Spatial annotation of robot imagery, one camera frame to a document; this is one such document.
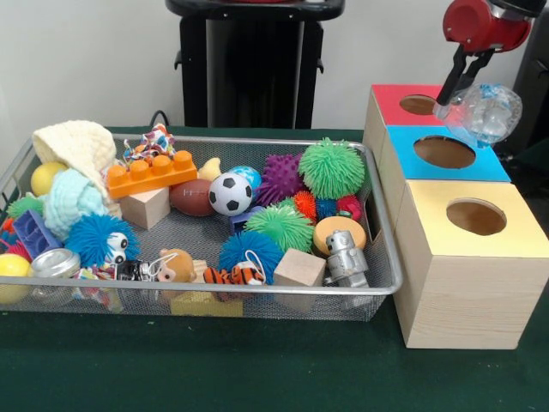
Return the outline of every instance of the purple spiky ball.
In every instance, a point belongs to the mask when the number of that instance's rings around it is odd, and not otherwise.
[[[269,206],[305,189],[298,174],[302,154],[271,154],[263,169],[262,184],[257,189],[258,204]]]

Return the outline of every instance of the light blue knitted fabric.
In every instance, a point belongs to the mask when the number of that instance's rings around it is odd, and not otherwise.
[[[108,214],[103,197],[94,184],[75,169],[58,173],[45,196],[45,226],[61,241],[69,237],[72,225],[84,215]]]

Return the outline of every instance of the white wall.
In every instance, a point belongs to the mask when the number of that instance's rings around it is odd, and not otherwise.
[[[449,3],[347,0],[324,23],[313,127],[361,129],[372,83],[442,82],[456,49],[441,29]],[[158,108],[182,124],[178,22],[162,0],[0,2],[0,172],[48,124],[143,125]],[[497,56],[480,78],[512,85],[521,57]]]

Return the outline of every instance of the orange spiky ball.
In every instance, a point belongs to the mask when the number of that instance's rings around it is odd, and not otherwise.
[[[317,202],[315,197],[308,191],[299,191],[293,197],[298,211],[303,213],[306,218],[311,219],[313,222],[317,221]]]

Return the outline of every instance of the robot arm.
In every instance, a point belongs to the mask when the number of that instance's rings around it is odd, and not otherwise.
[[[447,106],[453,96],[469,88],[494,53],[508,52],[524,43],[532,19],[547,0],[455,0],[443,19],[444,36],[459,43],[454,68],[437,97]],[[474,58],[468,66],[467,58]]]

